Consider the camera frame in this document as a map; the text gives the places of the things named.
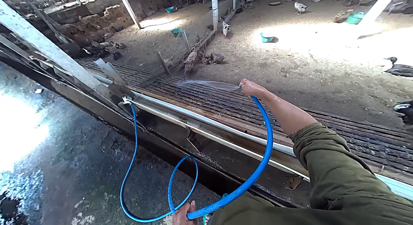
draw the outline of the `sandy ground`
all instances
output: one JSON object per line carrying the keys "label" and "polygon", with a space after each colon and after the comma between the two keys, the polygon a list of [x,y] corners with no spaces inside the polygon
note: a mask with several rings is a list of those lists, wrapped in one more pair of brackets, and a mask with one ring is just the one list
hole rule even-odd
{"label": "sandy ground", "polygon": [[209,5],[193,4],[171,14],[161,10],[140,22],[142,30],[136,30],[135,26],[131,26],[117,32],[110,40],[127,45],[126,49],[116,50],[123,54],[118,61],[156,72],[162,71],[155,55],[156,50],[161,52],[164,59],[170,58],[173,54],[175,61],[183,58],[183,54],[186,53],[183,38],[175,38],[171,30],[183,28],[192,47],[197,34],[202,38],[208,31],[207,25],[212,23]]}
{"label": "sandy ground", "polygon": [[[409,47],[413,17],[382,14],[378,23],[359,25],[334,23],[346,8],[344,1],[323,0],[294,15],[294,2],[269,6],[257,0],[230,22],[230,34],[218,34],[206,53],[220,52],[223,64],[199,64],[188,78],[238,84],[248,78],[282,98],[308,109],[333,113],[358,121],[403,127],[392,111],[397,101],[411,99],[413,79],[384,73],[385,57],[413,65]],[[368,6],[353,7],[355,12]],[[271,43],[261,43],[260,32],[274,34]],[[363,39],[360,35],[375,34]]]}

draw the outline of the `blue hose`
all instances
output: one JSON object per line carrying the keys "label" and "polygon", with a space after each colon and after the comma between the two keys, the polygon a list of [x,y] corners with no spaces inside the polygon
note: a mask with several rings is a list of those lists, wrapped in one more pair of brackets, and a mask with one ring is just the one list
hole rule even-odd
{"label": "blue hose", "polygon": [[[261,105],[260,101],[258,101],[258,99],[257,99],[256,97],[254,97],[254,96],[251,96],[251,98],[254,100],[254,102],[257,104],[259,110],[261,111],[261,114],[262,114],[262,116],[263,116],[263,118],[264,118],[265,125],[266,125],[266,128],[267,128],[267,137],[268,137],[268,138],[267,138],[267,147],[266,147],[266,150],[265,150],[264,157],[263,157],[263,159],[261,160],[261,163],[258,165],[257,169],[256,169],[256,170],[254,171],[254,173],[250,176],[250,178],[248,178],[242,185],[240,185],[240,187],[238,187],[238,189],[236,189],[234,192],[230,193],[228,196],[220,199],[219,201],[216,201],[216,202],[214,202],[214,203],[212,203],[212,204],[210,204],[210,205],[208,205],[208,206],[206,206],[206,207],[204,207],[204,208],[202,208],[202,209],[199,209],[199,210],[197,210],[197,211],[188,213],[188,214],[187,214],[187,217],[188,217],[189,220],[195,219],[195,218],[197,218],[197,217],[202,217],[202,216],[204,216],[205,214],[208,214],[208,213],[212,213],[212,212],[218,210],[219,208],[224,207],[224,206],[227,205],[228,203],[231,203],[232,201],[234,201],[235,199],[237,199],[239,196],[241,196],[242,194],[244,194],[245,191],[247,191],[247,190],[258,180],[258,178],[261,176],[262,172],[265,170],[265,167],[267,166],[268,161],[270,160],[271,151],[272,151],[272,149],[273,149],[273,129],[272,129],[272,127],[271,127],[270,119],[269,119],[266,111],[264,110],[264,107]],[[139,218],[135,217],[134,215],[132,215],[132,214],[127,210],[127,208],[126,208],[126,206],[124,205],[124,202],[123,202],[123,187],[124,187],[124,185],[125,185],[126,179],[127,179],[128,175],[129,175],[129,172],[131,171],[132,164],[133,164],[133,160],[135,159],[136,153],[137,153],[136,112],[135,112],[135,109],[134,109],[134,107],[133,107],[132,105],[131,105],[131,107],[132,107],[132,112],[133,112],[133,119],[135,120],[135,138],[136,138],[136,145],[135,145],[135,153],[133,154],[133,158],[132,158],[131,164],[130,164],[129,169],[128,169],[126,175],[125,175],[125,178],[123,179],[122,186],[121,186],[121,196],[120,196],[120,199],[121,199],[121,207],[122,207],[123,211],[125,212],[125,214],[126,214],[128,217],[130,217],[132,220],[134,220],[134,221],[137,221],[137,222],[153,222],[153,221],[156,221],[156,220],[158,220],[158,219],[164,218],[164,217],[170,215],[171,213],[175,214],[175,211],[176,211],[179,207],[181,207],[181,206],[188,200],[188,198],[189,198],[189,196],[192,194],[192,191],[194,190],[195,184],[197,183],[197,180],[198,180],[198,164],[197,164],[195,158],[193,158],[193,157],[191,157],[191,156],[186,156],[186,157],[184,157],[182,160],[180,160],[180,162],[176,165],[175,169],[173,170],[172,175],[171,175],[171,178],[170,178],[170,180],[169,180],[169,185],[168,185],[168,204],[169,204],[169,208],[170,208],[170,210],[171,210],[170,212],[168,212],[168,213],[166,213],[166,214],[164,214],[164,215],[162,215],[162,216],[159,216],[159,217],[156,217],[156,218],[152,218],[152,219],[139,219]],[[196,178],[195,178],[194,185],[192,186],[192,189],[191,189],[191,191],[189,192],[188,196],[186,196],[186,198],[185,198],[177,207],[174,207],[173,204],[172,204],[172,193],[171,193],[173,176],[175,175],[175,172],[176,172],[176,170],[178,169],[179,165],[180,165],[185,159],[188,159],[188,158],[193,159],[193,161],[195,162],[195,166],[196,166],[196,168],[197,168],[197,175],[196,175]]]}

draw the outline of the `green sleeve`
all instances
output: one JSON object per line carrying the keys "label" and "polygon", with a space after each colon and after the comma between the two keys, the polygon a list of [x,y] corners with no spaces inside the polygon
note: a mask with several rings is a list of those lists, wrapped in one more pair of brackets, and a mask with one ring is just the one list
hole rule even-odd
{"label": "green sleeve", "polygon": [[317,122],[293,134],[292,140],[310,175],[311,208],[413,218],[412,204],[391,192],[331,129]]}

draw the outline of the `hand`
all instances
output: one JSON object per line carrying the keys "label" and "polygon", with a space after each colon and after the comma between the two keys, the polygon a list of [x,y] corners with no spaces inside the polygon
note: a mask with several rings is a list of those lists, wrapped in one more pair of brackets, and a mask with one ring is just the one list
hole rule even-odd
{"label": "hand", "polygon": [[191,204],[188,202],[181,207],[175,215],[173,215],[172,224],[173,225],[197,225],[197,219],[188,220],[186,214],[189,212],[195,211],[195,201],[192,201]]}
{"label": "hand", "polygon": [[251,95],[252,95],[259,99],[262,99],[263,96],[267,92],[269,92],[264,87],[256,84],[255,82],[247,80],[245,78],[240,82],[240,87],[241,87],[241,93],[248,96],[249,98],[251,98]]}

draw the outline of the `wet concrete floor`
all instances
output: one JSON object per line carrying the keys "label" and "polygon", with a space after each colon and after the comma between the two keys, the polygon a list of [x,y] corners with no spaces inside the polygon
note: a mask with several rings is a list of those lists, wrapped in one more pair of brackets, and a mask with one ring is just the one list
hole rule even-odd
{"label": "wet concrete floor", "polygon": [[[134,141],[1,62],[0,121],[0,224],[136,224],[119,203]],[[128,209],[141,218],[168,212],[172,170],[139,147],[125,186]],[[175,205],[192,185],[176,174]],[[200,184],[190,197],[197,208],[217,199]]]}

